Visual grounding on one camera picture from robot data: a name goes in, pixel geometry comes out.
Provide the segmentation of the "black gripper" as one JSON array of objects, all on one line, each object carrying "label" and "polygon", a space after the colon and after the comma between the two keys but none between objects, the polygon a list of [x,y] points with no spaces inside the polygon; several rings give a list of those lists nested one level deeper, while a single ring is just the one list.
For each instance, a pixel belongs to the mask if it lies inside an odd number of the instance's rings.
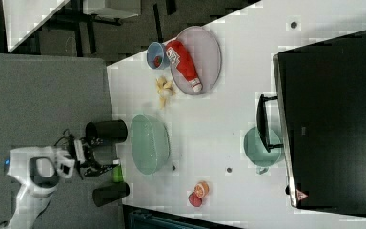
[{"label": "black gripper", "polygon": [[91,147],[113,146],[115,144],[116,142],[112,139],[100,137],[89,138],[87,142],[84,138],[76,139],[73,142],[76,160],[82,168],[86,168],[85,177],[99,177],[117,167],[117,164],[94,164],[91,153]]}]

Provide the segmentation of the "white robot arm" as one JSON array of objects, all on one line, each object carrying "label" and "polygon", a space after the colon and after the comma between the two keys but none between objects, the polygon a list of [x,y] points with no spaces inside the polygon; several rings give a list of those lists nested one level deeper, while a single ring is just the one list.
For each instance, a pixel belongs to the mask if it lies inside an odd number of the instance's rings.
[{"label": "white robot arm", "polygon": [[73,171],[85,177],[100,176],[120,165],[115,159],[102,165],[94,158],[92,148],[84,139],[70,139],[65,146],[30,146],[10,150],[5,160],[5,173],[21,185],[15,199],[15,210],[4,229],[31,229],[46,210],[60,180],[72,178]]}]

